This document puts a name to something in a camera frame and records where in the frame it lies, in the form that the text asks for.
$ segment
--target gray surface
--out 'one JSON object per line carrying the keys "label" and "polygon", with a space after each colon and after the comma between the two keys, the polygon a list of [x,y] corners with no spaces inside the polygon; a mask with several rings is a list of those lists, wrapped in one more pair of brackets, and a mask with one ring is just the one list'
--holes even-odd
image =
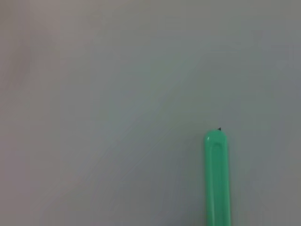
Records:
{"label": "gray surface", "polygon": [[0,224],[205,225],[202,138],[222,127],[233,226],[301,225],[300,6],[31,0],[30,72],[1,95]]}

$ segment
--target green marker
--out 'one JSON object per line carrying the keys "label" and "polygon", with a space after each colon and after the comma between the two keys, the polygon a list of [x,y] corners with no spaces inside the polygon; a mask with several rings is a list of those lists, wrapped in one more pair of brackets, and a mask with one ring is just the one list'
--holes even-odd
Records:
{"label": "green marker", "polygon": [[227,138],[219,128],[204,143],[207,226],[231,226]]}

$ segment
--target marker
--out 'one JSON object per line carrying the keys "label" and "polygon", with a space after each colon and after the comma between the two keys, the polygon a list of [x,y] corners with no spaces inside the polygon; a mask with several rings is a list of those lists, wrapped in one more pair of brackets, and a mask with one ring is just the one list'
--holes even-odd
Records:
{"label": "marker", "polygon": [[219,128],[204,143],[207,226],[231,226],[227,138]]}

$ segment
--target white wall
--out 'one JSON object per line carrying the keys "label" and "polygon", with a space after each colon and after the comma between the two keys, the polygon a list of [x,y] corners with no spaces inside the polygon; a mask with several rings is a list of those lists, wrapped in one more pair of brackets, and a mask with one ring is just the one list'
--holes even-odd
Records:
{"label": "white wall", "polygon": [[0,224],[205,225],[202,138],[222,127],[233,226],[300,225],[300,9],[2,1]]}

